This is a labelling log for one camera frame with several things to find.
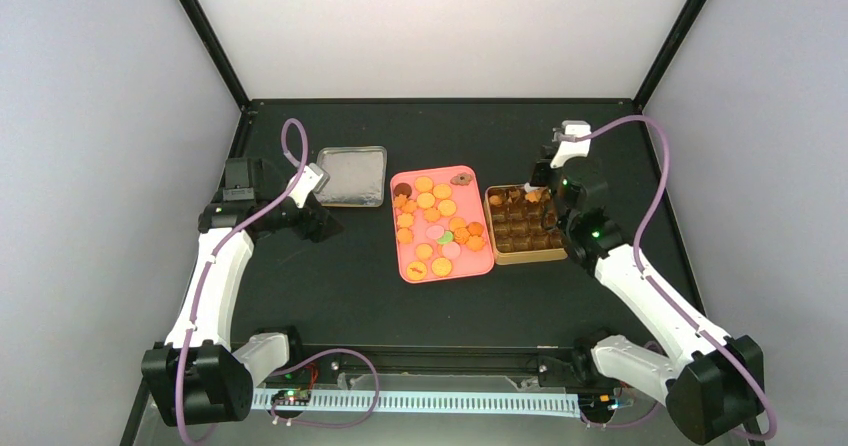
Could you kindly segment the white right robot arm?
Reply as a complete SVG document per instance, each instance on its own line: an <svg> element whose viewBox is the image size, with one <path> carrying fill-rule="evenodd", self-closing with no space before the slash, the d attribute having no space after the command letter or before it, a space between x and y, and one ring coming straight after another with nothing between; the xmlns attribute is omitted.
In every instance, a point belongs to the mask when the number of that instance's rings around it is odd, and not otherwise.
<svg viewBox="0 0 848 446"><path fill-rule="evenodd" d="M543 147L529 185L549 193L555 217L549 226L568 258L624 303L662 349L598 333L569 358L578 382L623 381L664 407L699 445L761 414L774 416L759 345L731 337L700 314L642 257L607 214L608 185L587 148Z"/></svg>

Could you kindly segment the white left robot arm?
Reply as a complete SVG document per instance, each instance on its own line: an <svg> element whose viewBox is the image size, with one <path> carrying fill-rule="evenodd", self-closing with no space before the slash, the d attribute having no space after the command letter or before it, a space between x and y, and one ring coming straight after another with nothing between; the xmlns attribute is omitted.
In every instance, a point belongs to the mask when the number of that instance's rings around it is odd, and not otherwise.
<svg viewBox="0 0 848 446"><path fill-rule="evenodd" d="M342 231L316 198L329 175L310 163L288 182L272 165L227 161L222 186L199 217L198 253L186 297L163 345L145 352L143 381L166 425L243 420L254 390L288 364L299 337L266 328L235 348L232 317L256 242L282 229L318 243Z"/></svg>

